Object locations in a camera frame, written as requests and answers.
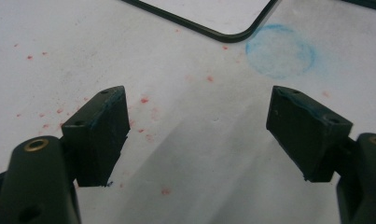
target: blue circle mark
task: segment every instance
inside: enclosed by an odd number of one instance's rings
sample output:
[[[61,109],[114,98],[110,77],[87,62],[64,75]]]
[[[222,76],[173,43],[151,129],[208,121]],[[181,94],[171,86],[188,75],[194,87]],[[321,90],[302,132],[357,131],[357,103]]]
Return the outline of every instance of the blue circle mark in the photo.
[[[245,53],[255,70],[276,79],[304,75],[316,58],[314,48],[282,24],[260,28],[247,42]]]

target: red speck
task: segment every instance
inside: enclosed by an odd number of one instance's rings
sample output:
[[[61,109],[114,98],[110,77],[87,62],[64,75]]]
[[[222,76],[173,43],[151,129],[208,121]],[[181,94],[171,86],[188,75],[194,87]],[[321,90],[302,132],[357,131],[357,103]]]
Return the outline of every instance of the red speck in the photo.
[[[146,135],[146,140],[150,143],[152,143],[153,141],[155,141],[155,139],[153,138],[153,135],[152,134],[147,134]]]
[[[330,97],[330,94],[329,94],[329,92],[327,92],[327,91],[323,91],[323,92],[322,92],[322,95],[325,96],[325,97],[327,97],[327,98]]]
[[[169,194],[171,194],[171,190],[170,189],[162,189],[161,194],[162,195],[169,195]]]
[[[147,99],[147,97],[141,99],[142,104],[146,104],[147,102],[149,102],[149,99]]]
[[[129,119],[130,128],[132,128],[135,124],[135,120]]]
[[[155,120],[155,121],[159,120],[159,110],[156,107],[152,109],[152,113],[150,117],[152,118],[152,120]]]
[[[207,80],[208,80],[209,82],[214,82],[214,78],[211,77],[211,76],[208,76],[208,77],[207,77]]]

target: white table surface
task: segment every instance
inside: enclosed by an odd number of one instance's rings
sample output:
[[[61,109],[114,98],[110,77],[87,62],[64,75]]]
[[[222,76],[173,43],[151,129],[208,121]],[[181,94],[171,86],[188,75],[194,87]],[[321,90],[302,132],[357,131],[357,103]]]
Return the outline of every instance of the white table surface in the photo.
[[[337,175],[304,182],[265,122],[281,85],[376,133],[376,10],[280,2],[223,44],[116,0],[0,0],[0,173],[123,85],[132,129],[113,184],[77,189],[83,223],[340,223]]]

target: red stain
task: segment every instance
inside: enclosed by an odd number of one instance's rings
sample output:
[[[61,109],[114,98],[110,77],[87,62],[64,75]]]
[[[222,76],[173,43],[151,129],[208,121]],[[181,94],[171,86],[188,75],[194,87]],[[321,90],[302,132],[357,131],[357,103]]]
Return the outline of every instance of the red stain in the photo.
[[[152,134],[147,134],[146,135],[146,140],[149,142],[149,143],[153,143],[155,141],[155,139],[153,138],[153,135]]]
[[[147,102],[149,102],[149,99],[147,98],[147,96],[141,99],[142,104],[146,104]]]
[[[152,120],[155,120],[155,121],[159,120],[160,118],[159,110],[156,107],[152,109],[150,117],[152,118]]]
[[[325,96],[325,97],[327,97],[327,98],[330,98],[330,94],[327,91],[323,91],[322,95]]]
[[[135,124],[135,120],[129,119],[130,128],[132,128]]]
[[[208,80],[209,82],[214,82],[214,78],[211,77],[211,76],[208,76],[208,77],[207,77],[207,80]]]
[[[171,190],[170,189],[162,189],[161,194],[162,195],[169,195],[169,194],[171,194]]]

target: blue ink stain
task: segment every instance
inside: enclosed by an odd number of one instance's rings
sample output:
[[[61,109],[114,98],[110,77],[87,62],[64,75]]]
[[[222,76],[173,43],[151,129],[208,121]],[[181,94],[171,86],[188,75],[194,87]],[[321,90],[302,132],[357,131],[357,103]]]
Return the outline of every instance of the blue ink stain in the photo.
[[[260,28],[247,42],[245,53],[255,70],[275,79],[302,76],[316,60],[314,47],[282,24]]]

